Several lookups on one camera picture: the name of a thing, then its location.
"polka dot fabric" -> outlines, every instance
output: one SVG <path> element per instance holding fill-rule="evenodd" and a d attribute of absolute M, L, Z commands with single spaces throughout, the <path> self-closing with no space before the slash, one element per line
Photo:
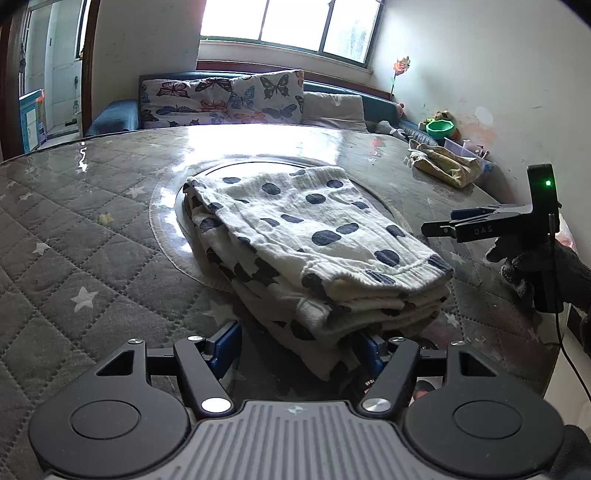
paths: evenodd
<path fill-rule="evenodd" d="M 346 356 L 339 341 L 348 333 L 375 323 L 418 333 L 449 295 L 451 267 L 382 216 L 341 168 L 190 177 L 184 191 L 209 261 L 322 379 Z"/>

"quilted tablecloth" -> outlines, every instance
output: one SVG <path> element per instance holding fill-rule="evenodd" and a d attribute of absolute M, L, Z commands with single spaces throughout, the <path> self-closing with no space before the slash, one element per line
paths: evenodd
<path fill-rule="evenodd" d="M 492 202 L 477 187 L 453 190 L 410 169 L 406 149 L 382 135 L 228 125 L 91 138 L 1 164 L 0 478 L 40 476 L 27 437 L 33 411 L 129 338 L 143 338 L 151 348 L 171 346 L 239 319 L 242 356 L 226 385 L 235 401 L 338 398 L 342 382 L 314 377 L 235 295 L 180 271 L 161 245 L 191 255 L 178 232 L 174 198 L 188 175 L 229 160 L 339 165 L 399 211 L 414 233 L 452 209 Z M 158 234 L 176 235 L 176 243 L 157 241 L 150 213 L 170 227 Z M 456 276 L 453 294 L 424 336 L 441 348 L 450 340 L 471 342 L 543 392 L 557 354 L 546 334 L 551 320 L 515 303 L 498 267 L 482 260 L 491 245 L 430 239 Z M 173 379 L 152 380 L 177 393 Z"/>

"sofa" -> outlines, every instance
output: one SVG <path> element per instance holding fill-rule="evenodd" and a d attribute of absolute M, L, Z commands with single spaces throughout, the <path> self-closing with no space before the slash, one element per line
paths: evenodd
<path fill-rule="evenodd" d="M 141 75 L 138 79 L 138 96 L 135 99 L 117 100 L 109 104 L 92 122 L 90 128 L 86 132 L 86 137 L 94 135 L 103 135 L 116 132 L 126 132 L 141 129 L 140 104 L 141 86 L 145 80 L 154 79 L 172 79 L 172 80 L 201 80 L 209 77 L 221 77 L 233 79 L 248 73 L 241 72 L 177 72 L 177 73 L 155 73 L 148 75 Z M 407 129 L 416 130 L 418 127 L 409 122 L 402 120 L 398 116 L 398 112 L 393 102 L 368 95 L 366 93 L 356 92 L 354 90 L 327 85 L 324 83 L 310 82 L 304 80 L 303 89 L 305 92 L 322 92 L 334 93 L 340 95 L 359 95 L 363 103 L 363 112 L 365 121 L 369 124 L 377 124 L 382 120 L 386 120 L 393 127 L 401 127 L 405 125 Z"/>

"silver bolt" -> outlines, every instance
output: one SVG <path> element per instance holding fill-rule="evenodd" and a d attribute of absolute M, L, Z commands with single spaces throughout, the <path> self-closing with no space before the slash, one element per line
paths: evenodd
<path fill-rule="evenodd" d="M 383 413 L 392 408 L 392 404 L 385 398 L 368 398 L 361 406 L 364 410 L 373 413 Z"/>
<path fill-rule="evenodd" d="M 232 404 L 225 398 L 208 398 L 201 402 L 201 408 L 210 413 L 222 413 L 226 410 L 230 410 Z"/>

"gloved hand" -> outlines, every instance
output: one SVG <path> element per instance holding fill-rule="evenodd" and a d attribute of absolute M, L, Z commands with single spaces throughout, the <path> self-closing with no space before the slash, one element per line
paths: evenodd
<path fill-rule="evenodd" d="M 555 241 L 556 270 L 558 290 L 562 299 L 584 312 L 589 312 L 591 304 L 591 270 L 579 260 L 570 248 Z M 548 243 L 536 250 L 524 251 L 517 236 L 499 237 L 495 246 L 486 253 L 489 262 L 505 264 L 501 267 L 503 277 L 513 285 L 520 298 L 533 297 L 530 282 L 532 274 L 552 270 L 552 257 Z"/>

